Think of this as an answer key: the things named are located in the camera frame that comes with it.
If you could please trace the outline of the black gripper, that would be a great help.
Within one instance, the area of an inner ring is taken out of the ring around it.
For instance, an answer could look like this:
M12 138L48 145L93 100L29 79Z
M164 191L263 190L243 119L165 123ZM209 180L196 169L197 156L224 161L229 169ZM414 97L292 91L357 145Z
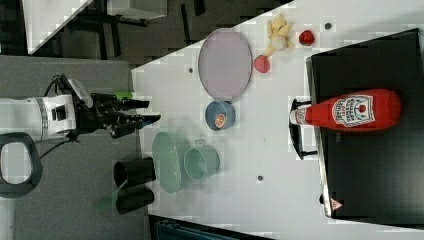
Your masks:
M75 137L107 130L113 139L134 133L160 120L161 115L123 115L122 111L148 108L150 102L119 99L115 95L92 93L87 100L75 101Z

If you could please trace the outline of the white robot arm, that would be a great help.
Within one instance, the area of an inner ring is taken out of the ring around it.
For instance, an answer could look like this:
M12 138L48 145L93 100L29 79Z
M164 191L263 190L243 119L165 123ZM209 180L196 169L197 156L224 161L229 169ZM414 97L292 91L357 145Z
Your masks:
M89 107L78 96L1 99L1 134L25 133L34 142L68 138L107 130L113 139L134 133L160 120L161 115L127 115L125 111L147 108L149 101L118 99L92 93Z

